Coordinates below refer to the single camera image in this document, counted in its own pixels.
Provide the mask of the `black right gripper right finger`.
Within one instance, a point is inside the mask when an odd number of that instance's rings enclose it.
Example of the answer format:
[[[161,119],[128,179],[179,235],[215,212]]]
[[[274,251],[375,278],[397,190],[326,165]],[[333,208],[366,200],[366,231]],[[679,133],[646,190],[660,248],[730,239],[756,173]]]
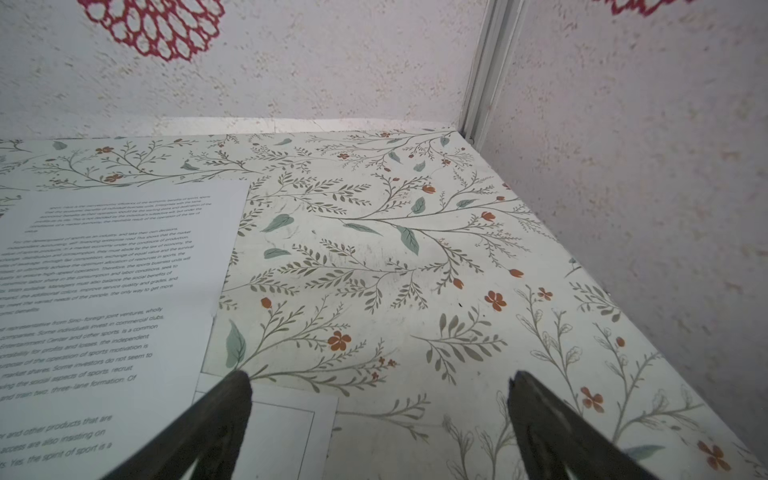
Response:
[[[655,478],[527,371],[509,379],[507,410],[530,479]]]

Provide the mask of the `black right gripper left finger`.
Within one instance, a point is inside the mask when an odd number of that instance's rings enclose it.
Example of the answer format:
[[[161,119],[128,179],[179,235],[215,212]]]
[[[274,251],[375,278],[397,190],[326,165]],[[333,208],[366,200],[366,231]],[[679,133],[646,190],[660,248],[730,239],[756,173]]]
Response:
[[[233,371],[107,479],[230,479],[252,410],[248,375]]]

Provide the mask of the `white technical drawing sheet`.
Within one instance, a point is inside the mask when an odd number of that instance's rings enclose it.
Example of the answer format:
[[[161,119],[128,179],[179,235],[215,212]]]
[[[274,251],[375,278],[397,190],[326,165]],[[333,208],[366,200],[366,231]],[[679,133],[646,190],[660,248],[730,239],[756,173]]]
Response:
[[[338,398],[253,382],[252,408],[232,477],[323,477]]]

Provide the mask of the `white printed text sheet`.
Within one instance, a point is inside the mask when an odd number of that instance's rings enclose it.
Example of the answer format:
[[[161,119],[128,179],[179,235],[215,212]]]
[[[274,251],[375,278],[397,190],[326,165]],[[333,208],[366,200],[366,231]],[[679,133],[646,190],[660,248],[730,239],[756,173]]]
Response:
[[[192,403],[249,186],[25,195],[1,219],[1,475],[98,479]]]

